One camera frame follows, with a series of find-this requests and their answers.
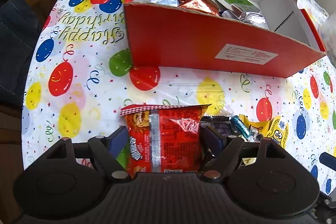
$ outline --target orange foil wrapper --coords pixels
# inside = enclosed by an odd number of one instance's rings
[[[218,6],[212,0],[179,0],[178,7],[219,16]]]
[[[201,164],[199,123],[208,106],[123,108],[130,138],[128,173],[197,171]]]

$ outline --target birthday tablecloth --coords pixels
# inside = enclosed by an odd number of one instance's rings
[[[285,149],[330,193],[336,172],[322,152],[336,154],[335,69],[327,57],[281,79],[243,73],[132,65],[124,0],[58,0],[31,61],[22,111],[27,168],[61,137],[86,142],[124,124],[119,111],[135,104],[212,104],[250,121],[281,115]]]

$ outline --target yellow wrapper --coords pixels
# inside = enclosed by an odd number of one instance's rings
[[[239,114],[239,118],[243,121],[244,125],[248,128],[255,142],[259,142],[262,137],[266,137],[269,129],[269,121],[265,122],[250,122],[248,118]]]
[[[288,123],[281,116],[277,116],[273,119],[270,129],[267,132],[266,137],[270,137],[282,148],[285,148],[288,137]]]

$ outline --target open box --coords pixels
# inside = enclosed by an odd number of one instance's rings
[[[249,0],[269,30],[198,11],[126,0],[125,19],[135,65],[225,70],[289,77],[326,55],[296,0]]]

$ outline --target dark clothing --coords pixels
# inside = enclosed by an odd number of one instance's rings
[[[25,0],[0,8],[0,104],[22,107],[30,61],[41,24]]]

